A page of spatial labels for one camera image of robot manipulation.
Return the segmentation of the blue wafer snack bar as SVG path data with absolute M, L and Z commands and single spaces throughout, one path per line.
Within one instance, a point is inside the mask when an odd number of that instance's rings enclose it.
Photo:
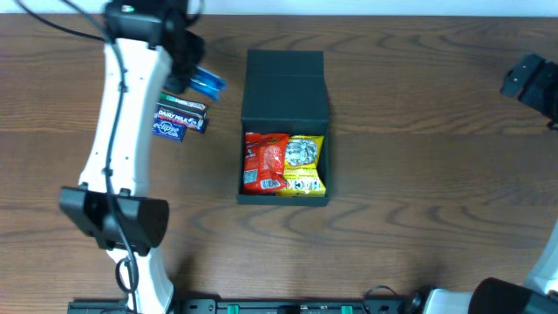
M 226 87 L 226 82 L 216 74 L 200 67 L 196 67 L 196 72 L 190 79 L 189 88 L 194 91 L 217 101 L 221 91 Z

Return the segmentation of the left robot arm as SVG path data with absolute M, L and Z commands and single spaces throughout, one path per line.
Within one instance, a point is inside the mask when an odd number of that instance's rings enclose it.
M 185 1 L 111 1 L 104 23 L 86 19 L 105 40 L 104 90 L 92 150 L 59 207 L 116 263 L 120 311 L 166 313 L 174 286 L 160 243 L 169 205 L 149 195 L 154 113 L 161 91 L 187 89 L 204 41 L 188 30 L 196 19 Z

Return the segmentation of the blue Eclipse mints box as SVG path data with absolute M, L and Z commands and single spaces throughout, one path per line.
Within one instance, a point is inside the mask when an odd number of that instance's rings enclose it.
M 152 133 L 153 135 L 167 140 L 182 142 L 186 133 L 186 128 L 183 125 L 176 124 L 168 120 L 155 119 L 153 122 Z

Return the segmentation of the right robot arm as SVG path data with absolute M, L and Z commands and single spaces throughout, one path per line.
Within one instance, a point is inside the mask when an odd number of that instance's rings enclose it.
M 557 130 L 557 63 L 528 54 L 507 72 L 500 94 L 539 112 L 548 118 L 547 129 Z M 473 292 L 434 288 L 416 293 L 400 312 L 557 314 L 557 228 L 523 284 L 489 277 Z

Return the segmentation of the yellow Hacks candy bag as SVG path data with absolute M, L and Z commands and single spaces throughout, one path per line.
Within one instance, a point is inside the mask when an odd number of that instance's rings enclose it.
M 289 138 L 283 171 L 287 186 L 276 195 L 325 196 L 326 187 L 317 172 L 322 145 L 323 136 L 293 135 Z

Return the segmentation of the red candy bag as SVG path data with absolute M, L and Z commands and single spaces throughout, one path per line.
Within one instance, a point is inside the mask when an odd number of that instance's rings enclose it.
M 287 133 L 245 133 L 245 195 L 269 195 L 287 187 L 283 172 L 288 141 Z

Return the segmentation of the dark green box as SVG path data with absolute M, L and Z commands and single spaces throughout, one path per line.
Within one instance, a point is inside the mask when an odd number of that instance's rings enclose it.
M 330 100 L 322 51 L 249 50 L 241 111 L 241 152 L 246 133 L 323 137 L 317 173 L 331 185 Z

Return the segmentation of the Dairy Milk chocolate bar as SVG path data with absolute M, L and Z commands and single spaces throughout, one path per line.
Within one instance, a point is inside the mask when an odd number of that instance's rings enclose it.
M 198 133 L 205 133 L 208 126 L 208 121 L 204 118 L 162 105 L 159 105 L 155 111 L 155 117 L 182 125 Z

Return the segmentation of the green chocolate bar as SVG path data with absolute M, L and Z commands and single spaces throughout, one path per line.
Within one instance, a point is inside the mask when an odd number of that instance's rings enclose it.
M 202 119 L 207 117 L 208 106 L 201 102 L 180 99 L 171 94 L 161 92 L 159 104 L 175 110 L 187 112 L 190 115 L 197 116 Z

